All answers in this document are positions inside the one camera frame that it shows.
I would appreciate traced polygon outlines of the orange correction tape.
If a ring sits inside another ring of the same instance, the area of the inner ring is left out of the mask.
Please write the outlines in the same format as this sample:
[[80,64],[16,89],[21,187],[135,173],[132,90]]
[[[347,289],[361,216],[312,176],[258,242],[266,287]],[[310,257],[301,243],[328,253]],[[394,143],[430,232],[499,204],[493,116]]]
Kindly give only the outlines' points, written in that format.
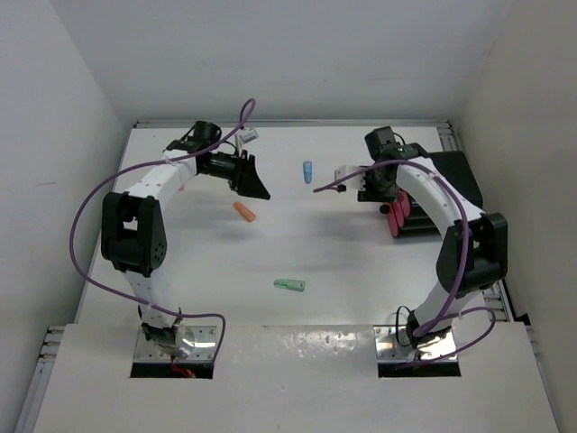
[[256,215],[239,201],[234,202],[234,209],[248,223],[251,223],[256,219]]

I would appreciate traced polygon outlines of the black pink drawer organizer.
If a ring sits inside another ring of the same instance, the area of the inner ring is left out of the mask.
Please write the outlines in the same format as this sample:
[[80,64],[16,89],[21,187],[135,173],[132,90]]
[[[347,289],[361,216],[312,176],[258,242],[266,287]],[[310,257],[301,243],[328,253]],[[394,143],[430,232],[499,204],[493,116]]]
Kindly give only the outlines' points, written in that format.
[[456,223],[472,223],[484,215],[481,207],[467,199],[441,173],[431,153],[408,158],[403,152],[383,161],[380,168],[388,165],[398,168],[398,195],[388,213],[394,237],[433,230],[445,235]]

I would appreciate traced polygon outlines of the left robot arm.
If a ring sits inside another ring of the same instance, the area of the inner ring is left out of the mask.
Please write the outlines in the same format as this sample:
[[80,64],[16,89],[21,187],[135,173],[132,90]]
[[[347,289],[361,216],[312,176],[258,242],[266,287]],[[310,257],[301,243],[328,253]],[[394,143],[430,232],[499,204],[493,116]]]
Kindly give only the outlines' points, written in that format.
[[144,300],[139,316],[145,338],[175,358],[190,355],[194,343],[159,270],[168,251],[164,208],[198,174],[226,180],[231,191],[242,197],[270,199],[254,156],[243,148],[257,139],[256,131],[237,132],[232,154],[210,151],[221,136],[216,124],[195,122],[190,135],[166,147],[162,164],[124,192],[110,192],[103,200],[102,255],[129,282],[135,297]]

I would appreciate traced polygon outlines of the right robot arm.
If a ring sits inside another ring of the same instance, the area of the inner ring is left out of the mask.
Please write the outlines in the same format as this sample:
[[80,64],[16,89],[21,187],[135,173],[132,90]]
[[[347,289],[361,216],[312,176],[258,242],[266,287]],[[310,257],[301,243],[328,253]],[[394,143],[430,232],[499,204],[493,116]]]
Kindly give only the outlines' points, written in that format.
[[428,152],[400,140],[389,126],[364,137],[370,166],[355,176],[357,199],[380,204],[393,236],[435,230],[442,237],[437,282],[408,313],[402,345],[443,333],[473,294],[508,271],[508,222],[482,208],[482,195],[463,152]]

